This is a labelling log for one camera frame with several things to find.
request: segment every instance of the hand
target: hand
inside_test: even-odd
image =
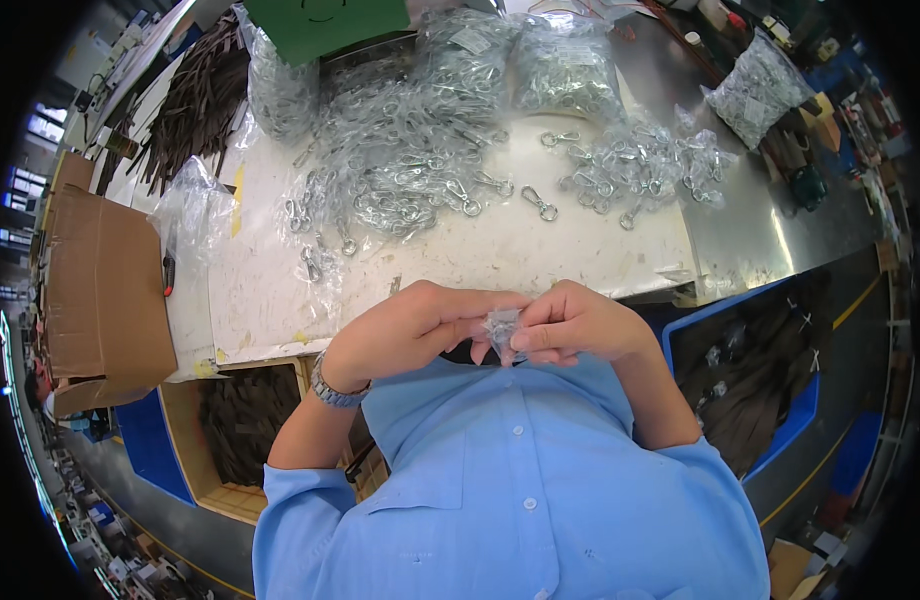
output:
[[[456,290],[417,281],[340,330],[323,356],[323,382],[352,394],[372,379],[425,367],[471,337],[470,358],[480,364],[490,350],[483,335],[487,313],[529,304],[530,298],[516,292]]]
[[[637,313],[569,279],[527,306],[519,326],[510,340],[513,350],[527,353],[531,362],[562,367],[576,365],[574,355],[581,352],[615,361],[657,345]]]

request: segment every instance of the white label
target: white label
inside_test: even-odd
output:
[[[754,98],[747,98],[746,105],[743,106],[743,118],[751,123],[759,125],[764,121],[764,110],[766,104]]]
[[[597,64],[590,46],[557,46],[557,55],[560,57],[560,63],[567,66]]]
[[[490,48],[490,42],[483,35],[467,27],[454,33],[449,41],[463,46],[471,54],[480,54]]]

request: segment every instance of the green cardboard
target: green cardboard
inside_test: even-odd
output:
[[[245,0],[244,5],[292,66],[410,24],[404,0]]]

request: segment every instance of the yellow floor line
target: yellow floor line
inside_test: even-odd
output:
[[[246,591],[246,590],[244,590],[244,589],[240,589],[240,588],[237,587],[236,585],[232,585],[232,584],[230,584],[230,583],[227,583],[227,582],[225,582],[224,580],[222,580],[222,579],[216,577],[215,575],[213,575],[213,574],[211,574],[211,573],[208,573],[207,571],[203,570],[202,568],[200,568],[199,566],[197,566],[196,564],[194,564],[189,558],[183,556],[182,554],[180,554],[179,552],[177,552],[176,550],[174,550],[174,549],[171,548],[170,546],[168,546],[168,545],[166,545],[165,543],[163,543],[162,541],[160,541],[160,540],[157,538],[156,535],[150,533],[143,525],[141,525],[139,522],[137,522],[137,520],[136,520],[135,518],[133,518],[132,516],[130,516],[130,513],[128,513],[127,510],[123,510],[122,508],[120,508],[120,505],[114,500],[114,498],[112,498],[112,497],[107,493],[106,489],[104,489],[103,487],[101,487],[101,486],[99,486],[99,485],[97,484],[97,481],[96,481],[96,479],[94,478],[94,476],[90,474],[90,472],[83,466],[82,463],[79,464],[79,467],[80,467],[80,469],[82,469],[83,471],[85,471],[87,475],[90,476],[90,479],[93,481],[93,486],[94,486],[94,488],[96,489],[96,491],[99,492],[99,493],[106,499],[107,502],[109,502],[110,504],[112,504],[114,509],[116,509],[116,510],[117,510],[119,513],[121,513],[121,514],[126,515],[126,516],[127,516],[127,519],[129,519],[130,522],[133,523],[133,525],[135,525],[137,529],[139,529],[140,531],[142,531],[143,533],[145,533],[147,536],[149,536],[150,539],[153,540],[153,541],[156,543],[157,546],[159,546],[159,547],[162,548],[163,550],[169,552],[170,554],[174,555],[175,557],[177,557],[177,558],[180,559],[181,561],[187,563],[188,565],[190,565],[190,567],[191,567],[192,569],[197,570],[199,573],[201,573],[201,574],[204,575],[205,577],[209,577],[210,579],[212,579],[212,580],[215,581],[216,583],[220,584],[220,585],[223,586],[224,588],[228,588],[228,589],[230,589],[230,590],[233,590],[234,592],[236,592],[236,593],[238,593],[238,594],[242,594],[242,595],[244,595],[244,596],[247,596],[248,598],[254,598],[254,599],[257,598],[257,596],[255,596],[254,594],[251,594],[249,591]]]
[[[866,300],[867,296],[870,296],[870,292],[873,292],[874,288],[877,287],[877,284],[880,283],[882,275],[883,273],[878,274],[876,279],[874,279],[873,282],[867,286],[867,289],[863,290],[863,293],[853,301],[853,304],[847,306],[847,310],[843,311],[843,314],[836,318],[836,320],[833,322],[834,330],[843,325],[843,322],[847,320],[847,317],[854,314],[854,311],[857,310],[857,307],[860,306],[864,300]]]
[[[834,452],[836,452],[837,449],[840,447],[840,443],[843,442],[843,438],[847,435],[847,432],[850,431],[850,427],[853,424],[854,424],[854,420],[851,418],[850,423],[847,425],[847,428],[844,429],[843,433],[840,434],[840,437],[836,439],[836,443],[829,450],[829,452],[826,452],[826,456],[823,457],[823,460],[820,461],[820,463],[816,465],[816,468],[814,468],[814,470],[809,475],[806,476],[806,479],[803,479],[802,483],[799,486],[797,486],[796,489],[793,490],[793,493],[787,496],[785,500],[780,502],[779,506],[776,509],[774,509],[773,512],[770,512],[769,514],[766,515],[766,517],[759,523],[760,527],[763,527],[764,525],[766,525],[768,522],[770,522],[771,519],[776,517],[780,511],[784,510],[784,508],[786,508],[787,505],[790,504],[790,501],[792,501],[793,498],[796,498],[797,495],[800,494],[802,489],[805,488],[807,484],[809,484],[811,480],[814,479],[814,476],[817,473],[819,473],[821,469],[823,469],[823,466],[826,465],[827,461],[830,460],[830,457],[833,456]]]

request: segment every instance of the light blue shirt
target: light blue shirt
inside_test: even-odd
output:
[[[649,451],[610,365],[429,366],[364,399],[390,479],[265,467],[258,599],[769,597],[750,503],[718,451]]]

